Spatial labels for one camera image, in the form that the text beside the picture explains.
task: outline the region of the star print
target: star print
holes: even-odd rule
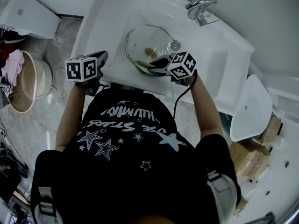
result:
[[[97,151],[97,153],[95,154],[95,156],[98,155],[104,155],[105,158],[107,158],[107,160],[110,160],[110,156],[111,156],[111,152],[114,150],[117,150],[118,147],[115,147],[111,144],[111,139],[109,139],[106,143],[100,143],[95,141],[95,143],[99,146],[99,150]]]
[[[122,144],[124,141],[125,141],[125,140],[123,140],[122,138],[120,138],[120,139],[118,140],[118,143],[119,143],[119,144]]]
[[[157,132],[157,134],[159,134],[160,137],[163,139],[159,144],[169,144],[177,152],[178,152],[179,144],[186,146],[185,143],[177,140],[177,135],[175,133],[172,133],[169,136],[167,136],[163,133],[160,133],[160,132]]]
[[[137,142],[139,143],[140,140],[143,140],[143,137],[141,136],[141,133],[135,133],[133,139],[137,140]]]
[[[123,101],[120,101],[120,102],[118,102],[117,104],[119,105],[119,104],[126,104],[126,102],[130,102],[130,101],[127,101],[127,100],[123,100]]]
[[[90,146],[92,145],[92,142],[94,140],[102,139],[102,137],[97,136],[97,133],[98,133],[98,131],[94,131],[93,133],[90,133],[90,132],[86,131],[86,136],[84,136],[83,138],[81,138],[80,140],[78,140],[77,143],[86,141],[86,143],[87,143],[87,150],[89,150]]]
[[[143,168],[144,171],[146,171],[147,169],[151,168],[150,161],[148,162],[142,161],[142,165],[140,167]]]

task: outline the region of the metal rim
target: metal rim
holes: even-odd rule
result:
[[[132,65],[135,66],[135,68],[136,68],[137,70],[139,70],[142,74],[144,74],[144,75],[146,75],[146,76],[149,76],[149,77],[165,77],[165,76],[158,76],[158,75],[153,75],[153,74],[144,72],[139,66],[137,66],[137,65],[134,63],[134,61],[132,60],[132,58],[131,58],[131,57],[129,56],[129,54],[128,54],[128,48],[127,48],[127,46],[128,46],[128,40],[129,40],[130,34],[131,34],[132,32],[134,32],[135,30],[137,30],[137,29],[139,29],[139,28],[141,28],[141,27],[144,27],[144,26],[154,27],[154,28],[161,29],[161,30],[163,30],[164,32],[166,32],[167,35],[170,36],[172,40],[174,40],[173,37],[172,37],[166,30],[164,30],[163,28],[160,28],[160,27],[157,27],[157,26],[154,26],[154,25],[150,25],[150,24],[143,24],[143,25],[140,25],[140,26],[136,27],[135,29],[133,29],[132,31],[130,31],[130,32],[127,34],[127,38],[126,38],[126,47],[125,47],[127,58],[128,58],[129,61],[132,63]]]

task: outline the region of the tiled floor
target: tiled floor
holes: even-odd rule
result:
[[[48,97],[38,99],[33,108],[25,114],[16,114],[9,105],[0,110],[0,118],[8,136],[31,172],[34,170],[38,154],[55,146],[57,128],[73,86],[72,82],[65,80],[64,61],[70,57],[81,22],[81,19],[62,18],[54,40],[30,38],[23,44],[23,49],[30,52],[36,60],[44,60],[50,66],[52,85],[57,88],[52,100],[49,101]],[[173,113],[174,100],[155,96]],[[91,101],[92,97],[86,96],[85,111]],[[192,145],[197,145],[200,132],[192,104],[178,102],[176,122],[178,131]]]

